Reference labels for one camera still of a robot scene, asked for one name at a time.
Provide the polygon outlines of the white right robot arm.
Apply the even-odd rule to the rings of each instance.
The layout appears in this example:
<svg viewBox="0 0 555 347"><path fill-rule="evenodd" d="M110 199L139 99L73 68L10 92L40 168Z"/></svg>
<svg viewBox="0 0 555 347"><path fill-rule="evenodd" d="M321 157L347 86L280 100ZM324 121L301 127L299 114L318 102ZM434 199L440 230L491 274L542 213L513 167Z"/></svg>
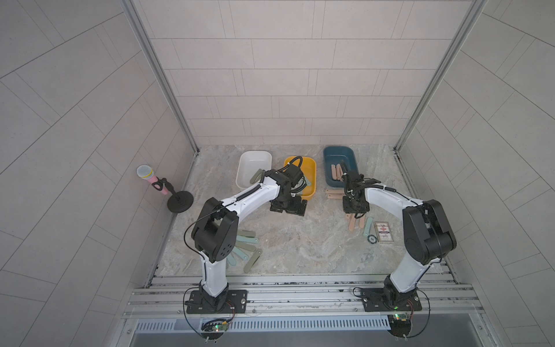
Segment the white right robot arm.
<svg viewBox="0 0 555 347"><path fill-rule="evenodd" d="M403 222L406 253L395 271L386 277L382 293L363 293L369 302L379 301L387 309L405 309L415 305L417 284L431 264L439 263L457 247L455 234L445 210L436 200L405 196L379 180L355 171L343 174L343 210L361 218L371 205L391 213Z"/></svg>

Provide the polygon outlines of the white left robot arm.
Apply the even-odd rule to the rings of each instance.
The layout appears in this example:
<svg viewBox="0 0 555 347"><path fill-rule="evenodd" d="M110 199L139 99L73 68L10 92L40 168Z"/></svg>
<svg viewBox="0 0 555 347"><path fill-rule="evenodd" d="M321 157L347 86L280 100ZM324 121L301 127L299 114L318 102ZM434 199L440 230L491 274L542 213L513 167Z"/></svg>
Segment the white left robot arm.
<svg viewBox="0 0 555 347"><path fill-rule="evenodd" d="M241 221L267 202L272 212L305 215L307 201L300 195L306 187L301 170L303 161L296 156L281 169L264 171L258 182L238 195L205 202L192 225L191 237L195 243L193 250L202 260L199 293L216 311L226 305L226 258L235 247Z"/></svg>

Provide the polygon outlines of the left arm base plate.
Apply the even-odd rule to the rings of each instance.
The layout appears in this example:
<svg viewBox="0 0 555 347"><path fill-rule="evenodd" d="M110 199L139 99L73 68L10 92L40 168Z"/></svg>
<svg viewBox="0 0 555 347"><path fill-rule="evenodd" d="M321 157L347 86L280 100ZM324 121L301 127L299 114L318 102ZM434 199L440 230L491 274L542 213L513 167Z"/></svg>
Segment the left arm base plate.
<svg viewBox="0 0 555 347"><path fill-rule="evenodd" d="M225 290L217 297L210 296L204 290L195 290L185 301L187 314L225 315L244 314L246 312L248 291Z"/></svg>

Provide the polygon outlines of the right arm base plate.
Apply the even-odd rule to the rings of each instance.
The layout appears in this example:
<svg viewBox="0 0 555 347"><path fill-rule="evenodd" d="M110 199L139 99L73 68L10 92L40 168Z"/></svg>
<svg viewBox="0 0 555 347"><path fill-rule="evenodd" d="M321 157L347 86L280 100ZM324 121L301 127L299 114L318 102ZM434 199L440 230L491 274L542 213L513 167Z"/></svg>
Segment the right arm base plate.
<svg viewBox="0 0 555 347"><path fill-rule="evenodd" d="M422 311L422 303L416 290L399 293L395 287L361 289L359 296L366 312Z"/></svg>

